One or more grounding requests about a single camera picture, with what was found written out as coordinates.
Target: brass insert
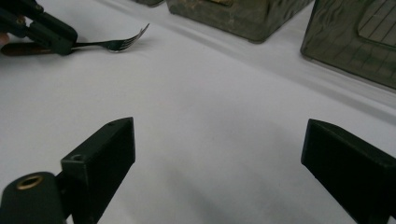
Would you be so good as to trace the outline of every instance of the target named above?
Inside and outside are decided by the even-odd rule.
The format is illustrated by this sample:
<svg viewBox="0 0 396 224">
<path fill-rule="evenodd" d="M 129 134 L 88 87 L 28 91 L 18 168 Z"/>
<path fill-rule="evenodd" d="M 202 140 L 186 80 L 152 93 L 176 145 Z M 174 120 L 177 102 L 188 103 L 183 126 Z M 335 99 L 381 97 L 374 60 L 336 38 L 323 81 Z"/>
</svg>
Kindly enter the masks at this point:
<svg viewBox="0 0 396 224">
<path fill-rule="evenodd" d="M 24 190 L 34 188 L 35 186 L 39 185 L 43 179 L 44 178 L 42 175 L 28 176 L 17 184 L 17 189 Z"/>
</svg>

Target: plastic bin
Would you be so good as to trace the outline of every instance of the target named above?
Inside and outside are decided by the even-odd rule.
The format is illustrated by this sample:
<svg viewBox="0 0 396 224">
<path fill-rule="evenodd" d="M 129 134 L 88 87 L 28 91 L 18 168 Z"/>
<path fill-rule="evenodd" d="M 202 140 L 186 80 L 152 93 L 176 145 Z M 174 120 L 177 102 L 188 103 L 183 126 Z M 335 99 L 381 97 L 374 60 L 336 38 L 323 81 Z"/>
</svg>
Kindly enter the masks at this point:
<svg viewBox="0 0 396 224">
<path fill-rule="evenodd" d="M 166 0 L 169 11 L 263 42 L 312 0 Z"/>
<path fill-rule="evenodd" d="M 301 52 L 396 89 L 396 0 L 317 0 Z"/>
</svg>

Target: white table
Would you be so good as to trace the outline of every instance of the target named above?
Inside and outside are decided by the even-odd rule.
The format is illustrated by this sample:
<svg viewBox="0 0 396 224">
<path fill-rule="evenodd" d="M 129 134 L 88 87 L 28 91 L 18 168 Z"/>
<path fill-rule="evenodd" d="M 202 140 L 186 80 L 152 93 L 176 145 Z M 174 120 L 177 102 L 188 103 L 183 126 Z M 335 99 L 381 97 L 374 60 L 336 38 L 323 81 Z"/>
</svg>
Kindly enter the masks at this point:
<svg viewBox="0 0 396 224">
<path fill-rule="evenodd" d="M 396 156 L 396 94 L 302 58 L 313 4 L 255 45 L 130 0 L 40 0 L 129 50 L 0 55 L 0 188 L 134 117 L 136 163 L 100 223 L 355 223 L 301 165 L 308 119 Z"/>
</svg>

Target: fork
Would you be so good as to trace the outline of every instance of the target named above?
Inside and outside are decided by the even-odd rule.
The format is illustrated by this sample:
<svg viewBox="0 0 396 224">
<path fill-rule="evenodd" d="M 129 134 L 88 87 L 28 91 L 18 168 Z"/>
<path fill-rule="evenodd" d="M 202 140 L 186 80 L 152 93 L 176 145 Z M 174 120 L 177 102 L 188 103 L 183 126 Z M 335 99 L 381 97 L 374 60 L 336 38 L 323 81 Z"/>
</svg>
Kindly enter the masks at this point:
<svg viewBox="0 0 396 224">
<path fill-rule="evenodd" d="M 149 28 L 149 24 L 141 29 L 138 35 L 135 35 L 128 39 L 122 40 L 109 40 L 102 42 L 91 42 L 91 43 L 75 43 L 71 48 L 72 52 L 77 49 L 81 49 L 89 46 L 100 46 L 107 49 L 110 52 L 120 52 L 128 49 L 136 42 L 143 33 Z M 1 52 L 7 56 L 22 56 L 22 55 L 35 55 L 35 54 L 49 54 L 52 53 L 50 49 L 45 49 L 37 43 L 11 43 L 4 45 L 1 48 Z"/>
<path fill-rule="evenodd" d="M 109 40 L 109 41 L 102 41 L 102 42 L 91 42 L 91 43 L 76 43 L 72 49 L 79 49 L 88 46 L 101 46 L 105 49 L 108 49 L 111 52 L 120 52 L 122 50 L 128 49 L 131 45 L 136 42 L 142 36 L 143 33 L 149 28 L 149 24 L 140 30 L 140 33 L 134 37 L 129 39 L 123 40 Z"/>
</svg>

